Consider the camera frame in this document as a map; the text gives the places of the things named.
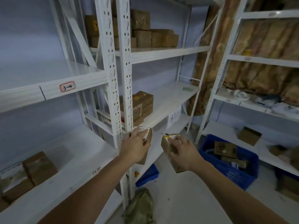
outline human hand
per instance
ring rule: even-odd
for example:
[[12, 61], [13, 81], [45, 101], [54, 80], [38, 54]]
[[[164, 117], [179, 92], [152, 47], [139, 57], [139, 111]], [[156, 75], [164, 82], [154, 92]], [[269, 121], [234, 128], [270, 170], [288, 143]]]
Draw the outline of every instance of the human hand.
[[177, 138], [178, 140], [168, 139], [168, 141], [178, 149], [178, 154], [170, 152], [169, 157], [181, 168], [195, 171], [196, 167], [204, 162], [204, 159], [196, 150], [192, 142], [186, 141], [186, 139], [181, 136], [177, 136]]
[[127, 133], [121, 144], [119, 155], [130, 160], [132, 165], [141, 161], [150, 148], [150, 142], [148, 140], [143, 141], [146, 133], [147, 131], [139, 132], [139, 127], [137, 127], [131, 133]]

